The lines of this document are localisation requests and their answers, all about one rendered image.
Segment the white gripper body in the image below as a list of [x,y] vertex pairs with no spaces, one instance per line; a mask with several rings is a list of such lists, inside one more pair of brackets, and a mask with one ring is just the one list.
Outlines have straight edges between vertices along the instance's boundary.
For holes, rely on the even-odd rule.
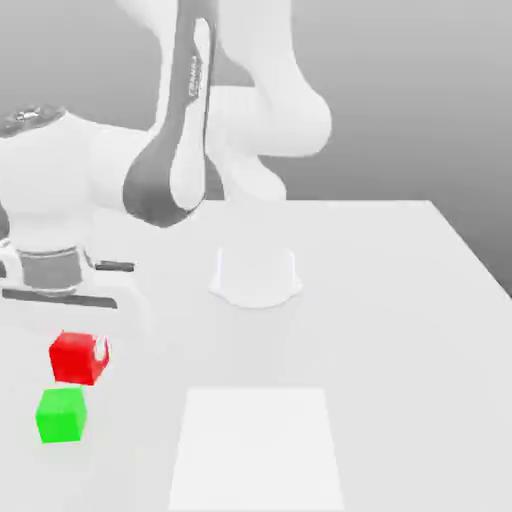
[[42,294],[0,280],[0,324],[103,335],[151,332],[151,306],[130,279],[95,279],[71,294]]

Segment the small red cube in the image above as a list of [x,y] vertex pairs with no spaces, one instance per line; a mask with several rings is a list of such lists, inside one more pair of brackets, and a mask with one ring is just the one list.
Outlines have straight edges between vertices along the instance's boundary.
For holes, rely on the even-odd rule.
[[62,331],[49,347],[49,358],[56,382],[94,386],[110,360],[108,355],[103,362],[94,358],[96,338],[82,332]]

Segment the small green cube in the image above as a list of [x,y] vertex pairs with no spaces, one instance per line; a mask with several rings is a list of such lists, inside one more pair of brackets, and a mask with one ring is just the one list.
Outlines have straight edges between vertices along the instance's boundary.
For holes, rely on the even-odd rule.
[[63,387],[44,390],[35,420],[44,444],[80,441],[87,421],[83,389]]

